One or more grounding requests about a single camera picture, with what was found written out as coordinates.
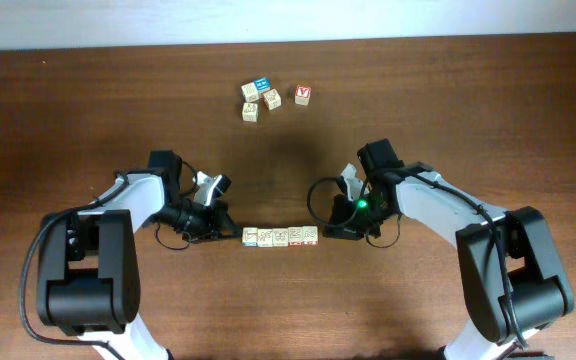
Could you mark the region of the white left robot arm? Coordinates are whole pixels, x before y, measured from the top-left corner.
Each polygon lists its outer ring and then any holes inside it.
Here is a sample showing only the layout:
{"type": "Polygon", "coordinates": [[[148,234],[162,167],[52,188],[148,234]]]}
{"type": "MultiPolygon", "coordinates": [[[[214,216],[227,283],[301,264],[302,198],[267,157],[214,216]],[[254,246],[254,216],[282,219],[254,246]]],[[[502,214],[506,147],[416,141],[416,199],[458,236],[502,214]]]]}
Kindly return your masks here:
{"type": "Polygon", "coordinates": [[[37,313],[63,332],[59,344],[90,346],[105,359],[169,359],[139,314],[141,284],[135,233],[165,224],[188,242],[240,230],[220,201],[231,184],[198,172],[197,191],[179,198],[175,170],[151,168],[118,174],[88,205],[49,217],[38,236],[37,313]]]}

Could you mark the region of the block with bird picture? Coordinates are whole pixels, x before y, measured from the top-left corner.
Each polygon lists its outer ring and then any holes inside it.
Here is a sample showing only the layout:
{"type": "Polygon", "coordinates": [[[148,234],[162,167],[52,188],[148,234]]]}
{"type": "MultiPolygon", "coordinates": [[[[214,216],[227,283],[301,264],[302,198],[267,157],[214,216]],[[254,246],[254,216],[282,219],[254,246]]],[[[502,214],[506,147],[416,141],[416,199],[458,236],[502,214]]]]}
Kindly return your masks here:
{"type": "Polygon", "coordinates": [[[257,230],[257,246],[258,247],[272,247],[273,246],[273,230],[262,229],[257,230]]]}

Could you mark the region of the block with red I and fish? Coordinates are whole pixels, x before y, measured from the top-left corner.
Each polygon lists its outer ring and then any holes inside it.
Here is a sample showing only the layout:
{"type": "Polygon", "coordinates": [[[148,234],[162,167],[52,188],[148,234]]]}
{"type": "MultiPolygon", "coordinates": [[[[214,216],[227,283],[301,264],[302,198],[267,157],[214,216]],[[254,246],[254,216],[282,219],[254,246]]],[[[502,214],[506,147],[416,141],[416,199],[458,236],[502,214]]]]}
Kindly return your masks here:
{"type": "Polygon", "coordinates": [[[301,246],[303,244],[303,228],[302,227],[289,227],[288,228],[288,243],[290,246],[301,246]]]}

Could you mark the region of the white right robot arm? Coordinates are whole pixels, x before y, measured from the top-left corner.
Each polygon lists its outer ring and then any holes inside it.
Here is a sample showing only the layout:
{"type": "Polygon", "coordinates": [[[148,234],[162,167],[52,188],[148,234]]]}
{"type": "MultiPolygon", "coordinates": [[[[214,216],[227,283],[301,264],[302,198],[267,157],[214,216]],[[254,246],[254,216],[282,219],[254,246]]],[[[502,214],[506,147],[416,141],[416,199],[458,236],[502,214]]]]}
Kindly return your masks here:
{"type": "Polygon", "coordinates": [[[504,359],[569,315],[575,298],[548,224],[537,209],[507,210],[449,184],[424,163],[348,165],[325,221],[329,238],[370,240],[390,217],[415,220],[458,253],[469,320],[440,359],[504,359]]]}

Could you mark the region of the block with red letter side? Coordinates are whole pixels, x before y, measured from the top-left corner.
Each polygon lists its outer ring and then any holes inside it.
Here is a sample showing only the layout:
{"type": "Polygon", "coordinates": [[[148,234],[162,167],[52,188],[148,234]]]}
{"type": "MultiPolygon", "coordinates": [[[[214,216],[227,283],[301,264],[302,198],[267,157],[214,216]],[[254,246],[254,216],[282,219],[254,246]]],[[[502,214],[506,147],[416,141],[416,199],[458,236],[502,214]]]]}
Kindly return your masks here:
{"type": "Polygon", "coordinates": [[[303,244],[304,245],[317,245],[318,244],[318,227],[317,226],[303,226],[303,244]]]}

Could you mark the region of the block with butterfly picture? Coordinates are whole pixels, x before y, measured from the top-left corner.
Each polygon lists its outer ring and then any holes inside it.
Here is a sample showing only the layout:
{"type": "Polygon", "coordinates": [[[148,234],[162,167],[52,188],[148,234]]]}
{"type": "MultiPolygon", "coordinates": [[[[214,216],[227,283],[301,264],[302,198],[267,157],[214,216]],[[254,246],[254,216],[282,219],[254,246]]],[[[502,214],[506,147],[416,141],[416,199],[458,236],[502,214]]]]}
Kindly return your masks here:
{"type": "Polygon", "coordinates": [[[274,228],[272,230],[272,245],[274,247],[287,247],[289,245],[289,230],[287,228],[274,228]]]}

